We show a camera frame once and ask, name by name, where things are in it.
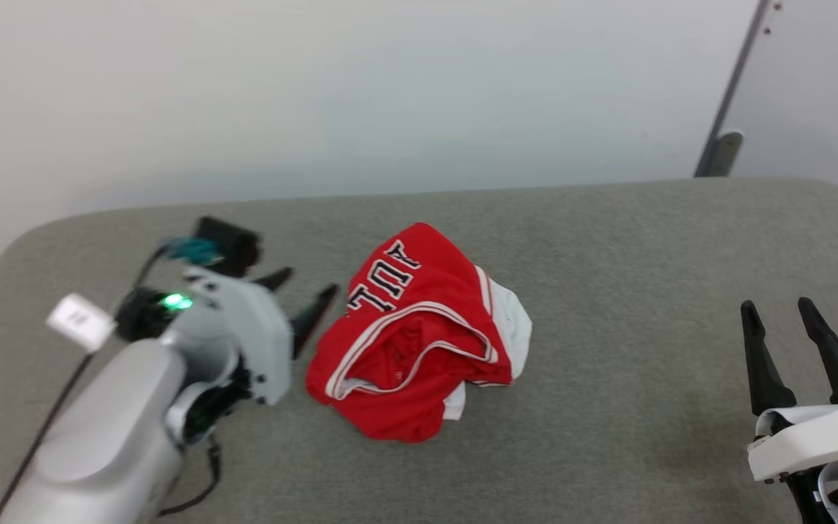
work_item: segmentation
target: gray table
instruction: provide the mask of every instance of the gray table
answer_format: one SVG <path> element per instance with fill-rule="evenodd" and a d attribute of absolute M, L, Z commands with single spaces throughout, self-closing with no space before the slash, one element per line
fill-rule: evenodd
<path fill-rule="evenodd" d="M 44 327 L 49 310 L 69 292 L 112 308 L 154 242 L 202 213 L 265 234 L 257 274 L 295 266 L 289 311 L 432 223 L 516 291 L 535 332 L 518 384 L 470 388 L 462 421 L 422 445 L 370 441 L 317 405 L 309 349 L 281 404 L 220 428 L 218 491 L 165 522 L 798 521 L 782 485 L 749 475 L 738 308 L 755 301 L 787 384 L 825 402 L 796 301 L 838 332 L 838 188 L 778 179 L 167 207 L 33 230 L 0 260 L 0 495 L 81 358 Z M 174 266 L 153 281 L 174 285 Z M 174 499 L 206 481 L 193 452 Z"/>

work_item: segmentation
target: white cable label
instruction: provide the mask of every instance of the white cable label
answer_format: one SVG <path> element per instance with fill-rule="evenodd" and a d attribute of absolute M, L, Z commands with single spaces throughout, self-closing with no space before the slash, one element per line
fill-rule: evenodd
<path fill-rule="evenodd" d="M 57 304 L 47 318 L 47 325 L 94 354 L 112 335 L 116 321 L 93 302 L 72 293 Z"/>

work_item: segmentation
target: white wall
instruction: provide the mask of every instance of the white wall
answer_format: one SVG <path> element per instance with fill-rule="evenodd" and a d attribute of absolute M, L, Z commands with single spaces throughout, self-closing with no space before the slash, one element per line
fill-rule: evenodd
<path fill-rule="evenodd" d="M 766 11 L 722 126 L 745 137 L 730 176 L 838 185 L 838 1 L 778 4 Z"/>
<path fill-rule="evenodd" d="M 755 4 L 0 2 L 0 252 L 114 207 L 690 177 Z"/>

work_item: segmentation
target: glowing green led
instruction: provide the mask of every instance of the glowing green led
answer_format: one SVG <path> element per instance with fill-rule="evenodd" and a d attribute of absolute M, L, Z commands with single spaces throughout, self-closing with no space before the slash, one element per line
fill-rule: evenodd
<path fill-rule="evenodd" d="M 192 305 L 193 301 L 190 301 L 189 298 L 186 298 L 186 296 L 180 295 L 179 293 L 167 295 L 164 298 L 164 306 L 168 309 L 187 309 Z"/>

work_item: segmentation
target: robotic arm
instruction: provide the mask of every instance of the robotic arm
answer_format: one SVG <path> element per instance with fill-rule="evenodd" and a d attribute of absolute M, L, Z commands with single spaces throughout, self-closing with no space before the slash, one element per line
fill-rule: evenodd
<path fill-rule="evenodd" d="M 140 524 L 199 503 L 220 474 L 216 424 L 240 400 L 275 405 L 289 391 L 292 361 L 338 286 L 287 319 L 273 291 L 292 272 L 240 278 L 247 264 L 228 269 L 229 258 L 253 263 L 256 235 L 253 256 L 247 242 L 229 253 L 230 241 L 249 232 L 205 218 L 200 233 L 210 220 L 224 256 L 214 253 L 206 268 L 186 266 L 189 296 L 146 288 L 139 278 L 117 315 L 117 333 L 133 343 L 50 426 L 0 522 Z M 184 451 L 203 442 L 212 443 L 213 484 L 191 503 L 162 511 Z"/>
<path fill-rule="evenodd" d="M 838 336 L 809 298 L 798 309 L 811 341 L 817 344 L 832 395 L 829 405 L 797 407 L 765 346 L 765 326 L 755 305 L 742 304 L 742 331 L 749 372 L 752 414 L 758 417 L 749 444 L 755 480 L 786 484 L 804 524 L 838 524 Z"/>

